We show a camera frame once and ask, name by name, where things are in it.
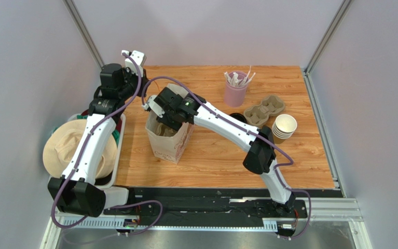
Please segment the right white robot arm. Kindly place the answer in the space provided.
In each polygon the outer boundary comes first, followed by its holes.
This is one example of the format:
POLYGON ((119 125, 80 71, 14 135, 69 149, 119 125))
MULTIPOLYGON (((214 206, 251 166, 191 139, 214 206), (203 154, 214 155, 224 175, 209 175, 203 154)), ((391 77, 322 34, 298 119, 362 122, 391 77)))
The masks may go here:
POLYGON ((286 213, 294 210, 296 197, 280 172, 278 148, 269 127, 258 128, 240 122, 198 95, 189 92, 181 96, 168 87, 149 97, 146 104, 146 110, 153 111, 158 122, 175 131, 189 123, 207 128, 236 144, 246 152, 243 166, 261 177, 276 208, 286 213))

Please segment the white paper takeout bag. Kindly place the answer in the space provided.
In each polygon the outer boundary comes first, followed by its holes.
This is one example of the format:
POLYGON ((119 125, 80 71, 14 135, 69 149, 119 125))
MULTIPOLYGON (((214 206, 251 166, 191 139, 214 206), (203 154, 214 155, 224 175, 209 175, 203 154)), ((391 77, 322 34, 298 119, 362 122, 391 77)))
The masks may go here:
MULTIPOLYGON (((166 87, 182 97, 188 94, 185 89, 174 84, 168 84, 166 87)), ((183 123, 181 128, 177 131, 177 134, 173 137, 156 136, 154 130, 158 124, 156 120, 157 117, 158 116, 153 111, 150 111, 145 123, 145 130, 152 152, 154 156, 159 159, 177 164, 189 143, 195 126, 193 124, 183 123)))

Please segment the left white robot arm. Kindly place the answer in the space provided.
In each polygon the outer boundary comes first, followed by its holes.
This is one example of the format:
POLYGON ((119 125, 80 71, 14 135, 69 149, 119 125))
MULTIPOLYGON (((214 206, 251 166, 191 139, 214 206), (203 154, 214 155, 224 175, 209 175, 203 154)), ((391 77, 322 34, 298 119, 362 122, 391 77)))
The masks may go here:
POLYGON ((120 207, 128 201, 129 190, 95 185, 102 153, 124 109, 142 96, 148 79, 141 65, 106 64, 100 72, 101 84, 88 108, 81 141, 69 165, 60 177, 52 177, 48 190, 53 207, 62 213, 98 217, 104 210, 120 207))

